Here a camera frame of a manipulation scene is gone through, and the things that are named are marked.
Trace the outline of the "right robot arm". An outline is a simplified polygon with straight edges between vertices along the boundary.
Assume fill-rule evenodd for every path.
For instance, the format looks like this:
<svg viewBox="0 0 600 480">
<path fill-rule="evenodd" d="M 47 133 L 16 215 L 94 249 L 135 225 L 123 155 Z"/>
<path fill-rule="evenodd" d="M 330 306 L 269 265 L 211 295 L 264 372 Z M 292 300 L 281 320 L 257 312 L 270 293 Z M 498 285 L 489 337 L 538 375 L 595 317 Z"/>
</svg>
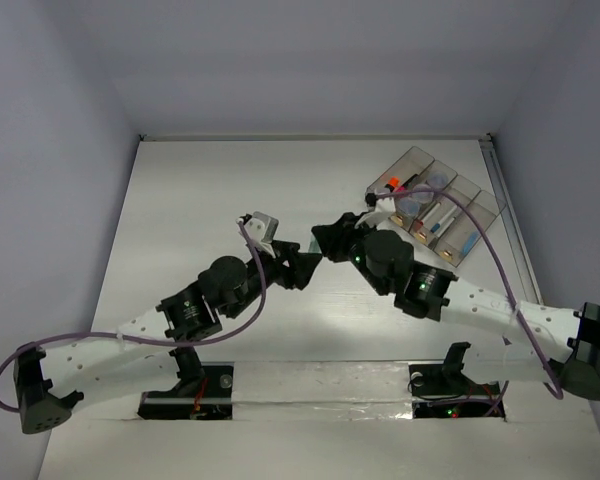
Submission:
<svg viewBox="0 0 600 480">
<path fill-rule="evenodd" d="M 507 297 L 476 286 L 453 272 L 419 262 L 411 243 L 392 230 L 379 230 L 345 213 L 311 233 L 324 257 L 350 262 L 380 296 L 393 296 L 404 314 L 440 324 L 456 324 L 495 335 L 519 347 L 521 359 L 505 354 L 501 362 L 466 357 L 471 343 L 462 340 L 440 368 L 442 384 L 462 392 L 477 379 L 555 380 L 558 387 L 586 400 L 600 401 L 600 305 L 551 308 Z"/>
</svg>

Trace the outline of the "orange highlighter marker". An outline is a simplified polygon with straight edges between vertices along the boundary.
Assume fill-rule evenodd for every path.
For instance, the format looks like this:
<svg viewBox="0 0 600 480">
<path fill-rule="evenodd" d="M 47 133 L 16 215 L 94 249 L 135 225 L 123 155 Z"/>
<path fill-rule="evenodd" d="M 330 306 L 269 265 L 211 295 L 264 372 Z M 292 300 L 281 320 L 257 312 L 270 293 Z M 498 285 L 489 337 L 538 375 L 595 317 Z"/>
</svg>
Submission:
<svg viewBox="0 0 600 480">
<path fill-rule="evenodd" d="M 400 186 L 400 179 L 398 177 L 391 177 L 384 186 L 384 190 L 388 193 L 394 192 Z"/>
</svg>

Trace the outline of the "clear jar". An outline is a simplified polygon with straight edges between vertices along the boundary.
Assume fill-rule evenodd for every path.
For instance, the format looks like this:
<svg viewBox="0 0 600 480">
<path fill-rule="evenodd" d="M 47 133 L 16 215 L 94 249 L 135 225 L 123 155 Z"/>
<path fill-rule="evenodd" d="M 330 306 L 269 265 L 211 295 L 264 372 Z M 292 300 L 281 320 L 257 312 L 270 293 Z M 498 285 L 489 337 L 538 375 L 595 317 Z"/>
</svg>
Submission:
<svg viewBox="0 0 600 480">
<path fill-rule="evenodd" d="M 396 209 L 402 215 L 414 218 L 419 214 L 421 204 L 410 197 L 403 197 L 396 202 Z"/>
<path fill-rule="evenodd" d="M 444 171 L 432 170 L 428 174 L 428 176 L 425 180 L 425 183 L 427 186 L 431 187 L 432 189 L 444 190 L 447 187 L 447 185 L 449 184 L 450 180 L 451 180 L 451 178 Z"/>
<path fill-rule="evenodd" d="M 426 205 L 433 200 L 435 193 L 436 191 L 433 187 L 426 183 L 421 183 L 413 187 L 410 198 L 420 205 Z"/>
</svg>

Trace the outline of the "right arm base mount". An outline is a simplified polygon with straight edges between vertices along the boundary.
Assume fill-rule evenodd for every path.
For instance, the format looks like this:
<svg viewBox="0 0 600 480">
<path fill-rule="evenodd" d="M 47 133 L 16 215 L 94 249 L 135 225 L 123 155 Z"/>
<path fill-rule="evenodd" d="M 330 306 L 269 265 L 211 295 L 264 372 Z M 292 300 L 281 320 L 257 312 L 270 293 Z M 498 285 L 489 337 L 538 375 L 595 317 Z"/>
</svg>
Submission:
<svg viewBox="0 0 600 480">
<path fill-rule="evenodd" d="M 469 342 L 453 343 L 440 362 L 409 366 L 408 392 L 415 419 L 505 419 L 503 387 L 477 383 L 464 374 Z"/>
</svg>

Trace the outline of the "blue utility knife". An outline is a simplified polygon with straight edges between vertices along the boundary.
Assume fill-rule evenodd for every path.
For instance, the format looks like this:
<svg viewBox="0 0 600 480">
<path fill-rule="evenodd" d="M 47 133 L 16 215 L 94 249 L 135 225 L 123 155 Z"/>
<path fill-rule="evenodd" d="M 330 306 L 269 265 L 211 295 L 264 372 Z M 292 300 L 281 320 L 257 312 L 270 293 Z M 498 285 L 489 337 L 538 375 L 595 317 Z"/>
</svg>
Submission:
<svg viewBox="0 0 600 480">
<path fill-rule="evenodd" d="M 471 249 L 473 248 L 475 243 L 479 240 L 479 238 L 480 238 L 480 233 L 478 231 L 472 232 L 462 247 L 462 250 L 461 250 L 462 254 L 467 255 L 471 251 Z"/>
</svg>

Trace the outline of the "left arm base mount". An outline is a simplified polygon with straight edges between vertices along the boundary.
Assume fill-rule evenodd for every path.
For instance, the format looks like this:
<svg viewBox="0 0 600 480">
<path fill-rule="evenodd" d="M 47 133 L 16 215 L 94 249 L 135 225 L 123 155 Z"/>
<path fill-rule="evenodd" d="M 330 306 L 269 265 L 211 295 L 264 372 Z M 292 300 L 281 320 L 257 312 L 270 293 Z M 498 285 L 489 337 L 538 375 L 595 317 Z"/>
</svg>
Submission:
<svg viewBox="0 0 600 480">
<path fill-rule="evenodd" d="M 178 382 L 169 390 L 142 394 L 137 415 L 143 420 L 231 420 L 233 363 L 203 364 L 195 349 L 169 353 Z"/>
</svg>

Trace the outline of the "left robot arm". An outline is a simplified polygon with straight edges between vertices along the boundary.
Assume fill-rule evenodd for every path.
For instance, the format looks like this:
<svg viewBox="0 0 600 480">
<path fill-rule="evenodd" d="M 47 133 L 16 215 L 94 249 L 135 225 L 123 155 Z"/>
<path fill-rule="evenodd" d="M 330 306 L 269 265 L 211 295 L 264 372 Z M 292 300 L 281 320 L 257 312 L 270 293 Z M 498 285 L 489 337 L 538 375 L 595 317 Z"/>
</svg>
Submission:
<svg viewBox="0 0 600 480">
<path fill-rule="evenodd" d="M 267 290 L 302 290 L 322 259 L 317 247 L 296 243 L 247 244 L 244 261 L 222 256 L 189 286 L 112 331 L 61 334 L 20 347 L 14 358 L 16 411 L 24 434 L 56 428 L 80 410 L 154 390 L 197 395 L 206 374 L 197 347 L 226 340 L 221 318 L 264 309 Z"/>
</svg>

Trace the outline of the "red capped white pen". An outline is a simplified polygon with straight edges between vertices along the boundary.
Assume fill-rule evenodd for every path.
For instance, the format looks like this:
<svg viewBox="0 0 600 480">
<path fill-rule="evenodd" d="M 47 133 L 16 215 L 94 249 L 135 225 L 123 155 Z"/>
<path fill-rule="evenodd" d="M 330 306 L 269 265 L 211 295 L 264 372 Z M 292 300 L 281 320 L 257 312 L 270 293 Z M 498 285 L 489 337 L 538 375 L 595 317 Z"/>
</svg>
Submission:
<svg viewBox="0 0 600 480">
<path fill-rule="evenodd" d="M 441 203 L 436 202 L 425 214 L 422 218 L 417 219 L 414 226 L 414 231 L 418 232 L 428 221 L 429 219 L 437 212 L 440 208 Z"/>
</svg>

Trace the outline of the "pink highlighter marker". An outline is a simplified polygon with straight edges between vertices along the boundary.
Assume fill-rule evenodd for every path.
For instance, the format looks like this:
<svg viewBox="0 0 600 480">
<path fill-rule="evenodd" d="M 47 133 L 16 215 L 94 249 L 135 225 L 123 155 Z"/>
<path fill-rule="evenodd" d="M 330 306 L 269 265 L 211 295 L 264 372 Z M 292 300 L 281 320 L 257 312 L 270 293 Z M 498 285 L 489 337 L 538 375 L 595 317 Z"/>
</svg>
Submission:
<svg viewBox="0 0 600 480">
<path fill-rule="evenodd" d="M 414 174 L 405 180 L 399 187 L 394 190 L 394 193 L 405 191 L 409 186 L 413 184 L 413 182 L 418 179 L 419 174 Z"/>
</svg>

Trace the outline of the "green utility knife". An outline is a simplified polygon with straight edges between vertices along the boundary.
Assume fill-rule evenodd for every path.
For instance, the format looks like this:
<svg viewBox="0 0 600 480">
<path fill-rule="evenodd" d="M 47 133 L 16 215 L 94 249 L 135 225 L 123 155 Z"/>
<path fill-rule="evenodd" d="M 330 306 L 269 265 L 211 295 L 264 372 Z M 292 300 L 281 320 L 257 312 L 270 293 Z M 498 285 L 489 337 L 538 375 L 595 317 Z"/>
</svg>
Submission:
<svg viewBox="0 0 600 480">
<path fill-rule="evenodd" d="M 310 242 L 308 252 L 312 254 L 322 254 L 321 248 L 315 239 Z"/>
</svg>

